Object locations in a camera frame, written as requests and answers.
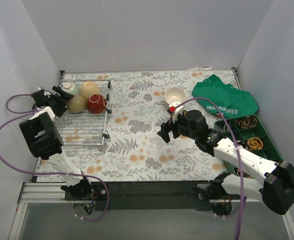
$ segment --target white backdrop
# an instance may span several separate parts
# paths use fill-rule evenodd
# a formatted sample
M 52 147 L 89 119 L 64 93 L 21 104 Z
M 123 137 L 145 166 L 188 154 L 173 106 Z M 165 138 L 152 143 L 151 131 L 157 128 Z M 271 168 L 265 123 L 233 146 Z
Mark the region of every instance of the white backdrop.
M 238 72 L 283 159 L 294 166 L 294 0 L 273 1 Z M 294 220 L 294 205 L 290 211 Z
M 32 93 L 40 85 L 51 89 L 59 71 L 20 0 L 0 0 L 0 125 L 16 117 L 5 109 L 12 95 Z M 12 102 L 17 111 L 30 110 L 31 97 Z M 0 133 L 0 152 L 11 164 L 32 171 L 36 159 L 28 150 L 19 120 Z M 14 220 L 23 181 L 31 176 L 15 172 L 0 161 L 0 240 L 5 240 Z
M 273 0 L 22 0 L 60 70 L 237 67 Z

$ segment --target wire dish rack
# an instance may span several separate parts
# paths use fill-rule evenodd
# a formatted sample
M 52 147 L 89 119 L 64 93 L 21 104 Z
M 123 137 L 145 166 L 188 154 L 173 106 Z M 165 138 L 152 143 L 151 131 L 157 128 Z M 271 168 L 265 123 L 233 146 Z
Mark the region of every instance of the wire dish rack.
M 112 113 L 112 107 L 109 103 L 112 83 L 109 80 L 61 80 L 63 82 L 73 82 L 81 86 L 84 82 L 95 82 L 99 87 L 99 94 L 102 95 L 107 105 L 105 111 L 100 114 L 92 114 L 87 109 L 80 113 L 71 113 L 68 110 L 54 120 L 54 124 L 61 135 L 64 148 L 85 147 L 89 149 L 98 149 L 105 152 L 106 139 L 110 136 L 107 130 L 107 121 Z

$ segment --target patterned mat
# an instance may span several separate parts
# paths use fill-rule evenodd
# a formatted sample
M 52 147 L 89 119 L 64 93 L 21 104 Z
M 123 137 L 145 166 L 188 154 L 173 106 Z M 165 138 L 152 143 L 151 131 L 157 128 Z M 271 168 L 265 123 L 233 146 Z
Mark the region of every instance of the patterned mat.
M 170 117 L 166 112 L 165 91 L 180 87 L 189 99 L 196 83 L 212 74 L 237 87 L 230 70 L 67 74 L 65 80 L 108 79 L 113 88 L 106 153 L 98 154 L 90 147 L 66 148 L 67 157 L 85 174 L 104 181 L 213 180 L 226 170 L 220 159 L 203 153 L 187 137 L 172 138 L 165 143 L 157 135 L 160 124 Z M 200 110 L 210 127 L 218 120 L 196 101 L 187 103 L 184 109 Z M 41 160 L 38 171 L 55 172 L 55 169 Z M 39 176 L 37 181 L 63 182 L 56 175 Z

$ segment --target ceramic bowl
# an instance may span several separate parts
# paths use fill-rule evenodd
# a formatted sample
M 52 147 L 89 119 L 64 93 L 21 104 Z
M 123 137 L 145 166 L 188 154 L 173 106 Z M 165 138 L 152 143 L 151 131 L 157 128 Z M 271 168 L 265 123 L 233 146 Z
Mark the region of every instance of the ceramic bowl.
M 80 87 L 71 81 L 65 81 L 61 84 L 61 90 L 72 95 L 79 95 Z
M 99 87 L 93 81 L 86 81 L 80 87 L 80 95 L 86 100 L 93 94 L 99 94 Z
M 102 113 L 107 105 L 106 99 L 100 94 L 93 94 L 87 100 L 87 109 L 92 114 Z
M 86 99 L 81 95 L 75 95 L 69 100 L 67 109 L 73 114 L 78 114 L 86 108 Z
M 180 87 L 171 87 L 165 92 L 165 102 L 170 105 L 173 101 L 182 103 L 186 100 L 186 93 Z

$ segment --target green cloth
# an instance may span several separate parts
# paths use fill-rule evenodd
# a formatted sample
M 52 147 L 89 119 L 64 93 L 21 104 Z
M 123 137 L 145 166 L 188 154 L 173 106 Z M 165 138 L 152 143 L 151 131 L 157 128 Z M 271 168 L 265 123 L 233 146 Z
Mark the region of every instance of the green cloth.
M 247 91 L 238 90 L 231 84 L 224 84 L 215 74 L 198 82 L 191 93 L 195 98 L 203 97 L 217 105 L 227 119 L 253 115 L 258 111 L 258 105 Z M 209 113 L 218 111 L 207 101 L 197 100 Z

